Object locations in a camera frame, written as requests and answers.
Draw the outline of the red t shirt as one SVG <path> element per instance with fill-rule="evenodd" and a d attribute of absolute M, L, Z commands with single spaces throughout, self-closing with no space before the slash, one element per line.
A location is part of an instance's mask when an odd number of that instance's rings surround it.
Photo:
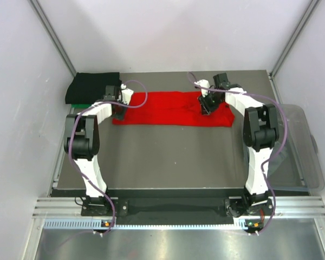
<path fill-rule="evenodd" d="M 231 127 L 235 120 L 230 106 L 221 103 L 215 112 L 202 115 L 199 92 L 150 92 L 140 108 L 129 108 L 123 120 L 114 125 L 177 125 L 193 127 Z"/>

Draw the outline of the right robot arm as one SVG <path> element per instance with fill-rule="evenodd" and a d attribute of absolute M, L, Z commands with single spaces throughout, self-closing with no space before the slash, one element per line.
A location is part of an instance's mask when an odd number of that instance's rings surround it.
<path fill-rule="evenodd" d="M 233 217 L 252 215 L 269 202 L 269 159 L 280 138 L 277 107 L 272 100 L 264 104 L 256 95 L 248 93 L 238 84 L 231 84 L 226 73 L 208 80 L 194 81 L 201 90 L 198 101 L 203 115 L 211 115 L 220 105 L 230 105 L 243 116 L 242 137 L 248 151 L 248 177 L 240 200 L 226 200 L 226 210 Z"/>

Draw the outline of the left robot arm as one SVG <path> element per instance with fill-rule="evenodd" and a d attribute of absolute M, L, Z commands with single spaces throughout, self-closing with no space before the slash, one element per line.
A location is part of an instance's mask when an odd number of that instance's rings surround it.
<path fill-rule="evenodd" d="M 77 114 L 66 117 L 64 151 L 86 186 L 82 199 L 83 214 L 107 215 L 114 204 L 107 192 L 98 162 L 99 124 L 113 116 L 123 117 L 133 91 L 125 84 L 108 86 L 101 99 Z"/>

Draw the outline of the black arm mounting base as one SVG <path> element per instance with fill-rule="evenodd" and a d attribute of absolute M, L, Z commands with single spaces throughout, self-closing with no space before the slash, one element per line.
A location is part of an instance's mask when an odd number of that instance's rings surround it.
<path fill-rule="evenodd" d="M 226 200 L 240 200 L 242 188 L 192 189 L 110 189 L 113 213 L 89 214 L 87 217 L 116 217 L 117 224 L 232 224 Z M 272 214 L 274 205 L 240 217 L 262 219 Z"/>

